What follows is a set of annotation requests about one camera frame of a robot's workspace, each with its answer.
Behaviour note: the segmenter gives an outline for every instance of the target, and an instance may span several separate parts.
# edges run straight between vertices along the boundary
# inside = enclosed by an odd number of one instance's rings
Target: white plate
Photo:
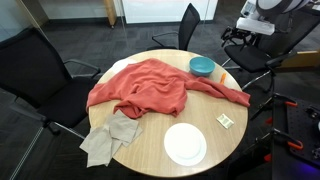
[[[164,148],[177,164],[193,166],[201,162],[207,152],[207,143],[201,131],[187,123],[171,126],[164,137]]]

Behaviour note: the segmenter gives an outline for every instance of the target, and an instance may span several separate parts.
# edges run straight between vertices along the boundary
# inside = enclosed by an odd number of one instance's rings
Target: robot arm
[[[308,3],[319,4],[318,0],[247,0],[236,27],[228,27],[222,34],[222,46],[227,41],[236,44],[233,38],[241,39],[245,46],[255,41],[256,34],[288,33],[292,27],[291,16],[286,30],[277,29],[274,24],[266,21],[266,18],[300,9]]]
[[[260,34],[271,35],[275,32],[274,24],[265,18],[288,13],[302,8],[313,0],[248,0],[241,10],[243,17],[237,21],[237,28]]]

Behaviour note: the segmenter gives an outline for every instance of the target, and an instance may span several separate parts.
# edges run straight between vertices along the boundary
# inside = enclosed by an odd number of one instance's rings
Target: wooden tabletop
[[[200,55],[180,50],[154,50],[138,53],[128,58],[137,62],[157,58],[188,72],[190,59],[197,56]],[[218,64],[209,78],[220,82],[223,73],[227,73],[225,86],[241,91],[235,79]],[[99,83],[107,82],[113,75],[113,71],[107,71]],[[188,90],[187,94],[185,109],[178,117],[148,112],[137,119],[139,126],[143,129],[142,134],[128,147],[122,146],[113,158],[134,171],[157,177],[183,177],[197,174],[226,159],[235,150],[244,135],[248,109],[226,99],[217,99],[198,91]],[[118,102],[119,100],[112,100],[90,107],[91,127],[102,126]],[[216,120],[223,113],[235,122],[229,129],[225,129]],[[200,163],[194,166],[182,166],[175,163],[165,151],[165,133],[177,123],[189,123],[196,126],[206,139],[206,155]]]

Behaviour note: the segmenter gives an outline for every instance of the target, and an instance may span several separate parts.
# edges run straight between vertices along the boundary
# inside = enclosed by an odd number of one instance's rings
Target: napkin
[[[108,166],[122,144],[128,146],[142,133],[138,123],[117,111],[107,118],[102,127],[91,128],[80,145],[80,148],[88,153],[87,167]]]

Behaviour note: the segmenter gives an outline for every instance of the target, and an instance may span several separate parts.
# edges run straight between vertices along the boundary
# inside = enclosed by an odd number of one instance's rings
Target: small packet
[[[225,114],[222,114],[221,116],[219,116],[217,120],[226,129],[229,129],[234,124],[234,122],[230,118],[228,118]]]

